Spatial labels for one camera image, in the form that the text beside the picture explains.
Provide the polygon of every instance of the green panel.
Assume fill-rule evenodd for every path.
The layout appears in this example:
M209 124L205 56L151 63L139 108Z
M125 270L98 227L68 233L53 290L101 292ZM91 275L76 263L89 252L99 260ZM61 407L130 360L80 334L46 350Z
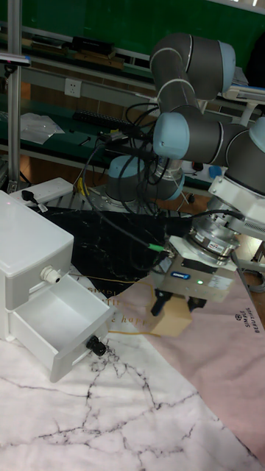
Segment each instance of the green panel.
M7 0L0 0L0 19L7 20ZM144 54L163 36L187 32L232 44L245 67L265 15L207 0L23 0L23 25Z

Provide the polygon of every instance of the white box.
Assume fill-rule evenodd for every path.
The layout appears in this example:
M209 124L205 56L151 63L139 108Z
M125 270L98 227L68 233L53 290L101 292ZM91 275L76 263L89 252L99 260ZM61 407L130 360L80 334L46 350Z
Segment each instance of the white box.
M74 237L0 191L0 337L16 337L51 371L69 372L110 308L69 275ZM40 277L47 266L60 282Z

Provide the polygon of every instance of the label sticker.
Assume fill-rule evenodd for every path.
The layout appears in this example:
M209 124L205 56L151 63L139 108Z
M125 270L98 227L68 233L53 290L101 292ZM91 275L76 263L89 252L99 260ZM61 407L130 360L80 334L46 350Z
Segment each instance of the label sticker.
M200 235L200 234L196 234L195 238L200 242L203 242L205 240L205 237L203 237L203 235Z
M212 277L211 281L209 282L208 286L210 288L217 288L224 291L229 288L232 281L233 280L231 280L231 278L218 277L217 275L214 275L214 277Z
M222 245L216 244L215 242L209 242L207 245L208 249L214 250L214 252L222 253L224 247Z
M188 273L172 272L172 277L180 278L181 280L189 280L191 277Z
M161 269L166 273L170 266L172 265L172 260L169 257L166 257L164 260L162 260L159 264Z

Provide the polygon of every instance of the pink paper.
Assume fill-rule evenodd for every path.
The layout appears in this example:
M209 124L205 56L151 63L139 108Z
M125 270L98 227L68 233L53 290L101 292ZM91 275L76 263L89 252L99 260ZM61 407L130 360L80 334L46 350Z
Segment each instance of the pink paper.
M265 332L236 276L227 299L196 309L179 337L146 337L265 464ZM144 330L146 306L154 299L152 286L147 277L113 298L124 322L130 319L139 330Z

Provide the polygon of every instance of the cardboard box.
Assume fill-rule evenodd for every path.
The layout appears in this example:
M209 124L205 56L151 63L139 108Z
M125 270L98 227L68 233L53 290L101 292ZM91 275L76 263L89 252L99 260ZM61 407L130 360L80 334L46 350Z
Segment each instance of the cardboard box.
M178 337L192 321L184 296L173 294L157 317L151 313L152 306L153 303L146 308L146 324L155 335Z

